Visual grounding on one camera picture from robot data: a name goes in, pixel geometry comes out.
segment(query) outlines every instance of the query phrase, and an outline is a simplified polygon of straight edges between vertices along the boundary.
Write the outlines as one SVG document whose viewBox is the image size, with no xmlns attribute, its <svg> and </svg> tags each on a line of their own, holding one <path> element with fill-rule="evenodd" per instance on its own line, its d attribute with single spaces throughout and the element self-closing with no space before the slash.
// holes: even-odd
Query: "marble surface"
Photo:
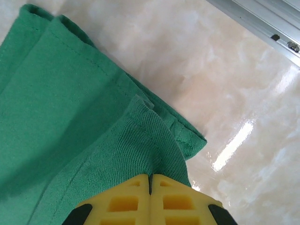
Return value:
<svg viewBox="0 0 300 225">
<path fill-rule="evenodd" d="M 25 0 L 0 0 L 0 42 Z M 205 0 L 30 0 L 65 14 L 208 140 L 193 188 L 240 225 L 300 224 L 300 69 Z"/>
</svg>

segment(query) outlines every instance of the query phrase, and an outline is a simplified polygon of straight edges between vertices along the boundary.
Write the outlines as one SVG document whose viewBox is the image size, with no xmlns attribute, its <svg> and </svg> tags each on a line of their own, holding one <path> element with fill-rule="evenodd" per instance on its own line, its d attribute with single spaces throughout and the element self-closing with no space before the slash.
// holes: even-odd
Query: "green cloth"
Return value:
<svg viewBox="0 0 300 225">
<path fill-rule="evenodd" d="M 59 225 L 82 200 L 141 173 L 190 185 L 206 144 L 64 16 L 33 6 L 0 47 L 0 218 Z"/>
</svg>

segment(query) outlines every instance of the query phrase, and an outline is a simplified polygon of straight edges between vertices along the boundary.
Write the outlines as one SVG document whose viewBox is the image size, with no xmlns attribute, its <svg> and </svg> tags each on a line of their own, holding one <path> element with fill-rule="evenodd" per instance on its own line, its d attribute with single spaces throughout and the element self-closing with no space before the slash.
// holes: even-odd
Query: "black rubber pad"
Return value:
<svg viewBox="0 0 300 225">
<path fill-rule="evenodd" d="M 92 208 L 91 204 L 84 204 L 72 210 L 62 225 L 83 225 Z"/>
<path fill-rule="evenodd" d="M 217 225 L 238 225 L 226 209 L 213 204 L 209 205 L 208 208 L 210 209 Z"/>
</svg>

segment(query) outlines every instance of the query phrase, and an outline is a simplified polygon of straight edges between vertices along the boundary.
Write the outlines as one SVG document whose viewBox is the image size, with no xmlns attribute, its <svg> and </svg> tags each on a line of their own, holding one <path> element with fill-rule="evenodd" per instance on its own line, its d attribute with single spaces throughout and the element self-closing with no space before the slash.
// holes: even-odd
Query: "green towel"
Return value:
<svg viewBox="0 0 300 225">
<path fill-rule="evenodd" d="M 59 225 L 82 200 L 141 173 L 189 185 L 206 144 L 64 16 L 33 5 L 0 47 L 0 218 Z"/>
</svg>

